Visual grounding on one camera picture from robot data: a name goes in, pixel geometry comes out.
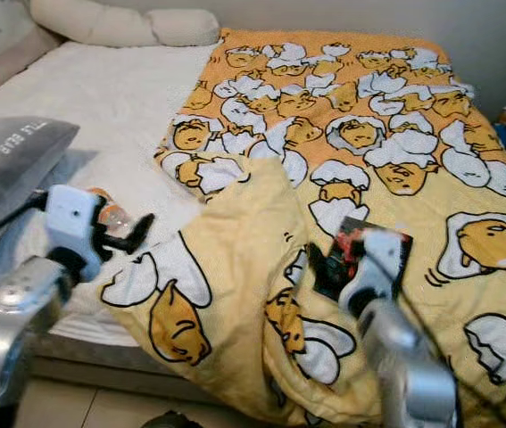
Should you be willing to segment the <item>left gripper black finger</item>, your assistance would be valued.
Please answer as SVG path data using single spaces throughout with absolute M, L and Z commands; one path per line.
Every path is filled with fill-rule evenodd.
M 154 213 L 146 213 L 141 219 L 136 221 L 133 228 L 128 234 L 128 252 L 136 253 L 143 245 L 147 236 L 149 236 L 150 229 L 154 223 Z

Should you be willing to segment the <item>dark red cover book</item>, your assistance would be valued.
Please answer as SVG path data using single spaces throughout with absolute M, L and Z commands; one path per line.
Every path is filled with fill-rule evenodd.
M 339 293 L 355 273 L 356 258 L 361 253 L 361 245 L 354 246 L 352 241 L 359 239 L 364 228 L 370 227 L 391 229 L 356 218 L 345 218 L 341 228 L 335 233 L 333 244 L 329 250 L 320 251 L 312 244 L 309 246 L 314 251 L 314 254 L 310 256 L 310 264 L 315 272 L 315 291 L 317 293 L 338 302 Z M 411 249 L 409 249 L 407 264 L 410 257 Z

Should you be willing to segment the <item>yellow cartoon egg blanket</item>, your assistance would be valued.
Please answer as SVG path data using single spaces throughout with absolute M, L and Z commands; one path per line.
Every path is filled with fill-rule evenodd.
M 378 425 L 354 318 L 306 246 L 345 218 L 413 239 L 398 301 L 460 383 L 468 428 L 506 425 L 506 150 L 440 46 L 223 29 L 156 166 L 204 204 L 102 301 L 154 360 L 266 423 Z

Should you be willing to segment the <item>clear bottle with orange top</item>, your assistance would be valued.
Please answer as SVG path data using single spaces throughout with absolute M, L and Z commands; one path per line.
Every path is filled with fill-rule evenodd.
M 118 204 L 106 189 L 89 187 L 87 191 L 105 200 L 104 207 L 98 213 L 98 223 L 106 226 L 106 233 L 118 239 L 127 239 L 133 231 L 135 218 L 121 204 Z

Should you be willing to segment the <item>grey bed base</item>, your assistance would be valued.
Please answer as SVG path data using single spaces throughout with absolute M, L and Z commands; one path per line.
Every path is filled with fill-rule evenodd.
M 29 371 L 40 378 L 182 402 L 227 406 L 138 347 L 97 345 L 48 334 L 37 340 L 32 350 Z

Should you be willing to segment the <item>white quilted mattress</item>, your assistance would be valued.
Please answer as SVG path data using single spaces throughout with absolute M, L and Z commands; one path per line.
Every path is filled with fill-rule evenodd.
M 172 119 L 199 81 L 213 45 L 109 46 L 66 42 L 0 85 L 0 118 L 41 117 L 78 125 L 44 185 L 97 188 L 135 221 L 155 220 L 139 254 L 179 239 L 179 229 L 200 215 L 204 204 L 178 180 L 156 166 L 154 155 Z M 0 241 L 0 276 L 31 254 L 45 254 L 45 213 L 24 213 Z M 136 256 L 115 254 L 92 283 L 66 303 L 50 330 L 58 337 L 97 345 L 150 348 L 153 298 L 167 294 L 162 277 L 154 296 L 130 309 L 141 314 L 141 345 L 118 315 L 134 315 L 102 301 L 111 280 L 130 280 Z

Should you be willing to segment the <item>grey bear pillow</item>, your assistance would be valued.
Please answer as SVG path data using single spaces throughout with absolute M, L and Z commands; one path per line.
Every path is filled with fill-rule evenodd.
M 0 117 L 0 219 L 36 189 L 69 182 L 66 153 L 79 130 L 64 119 Z

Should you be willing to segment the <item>black robot leg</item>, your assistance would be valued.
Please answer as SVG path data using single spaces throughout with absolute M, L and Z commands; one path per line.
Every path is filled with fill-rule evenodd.
M 202 425 L 191 420 L 190 417 L 178 411 L 167 411 L 161 416 L 152 417 L 139 428 L 203 428 Z

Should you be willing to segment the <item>cream long bolster pillow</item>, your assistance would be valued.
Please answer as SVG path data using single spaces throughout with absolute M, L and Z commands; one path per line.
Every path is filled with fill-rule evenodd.
M 136 11 L 95 0 L 27 0 L 29 16 L 78 44 L 200 46 L 220 40 L 220 22 L 204 9 Z

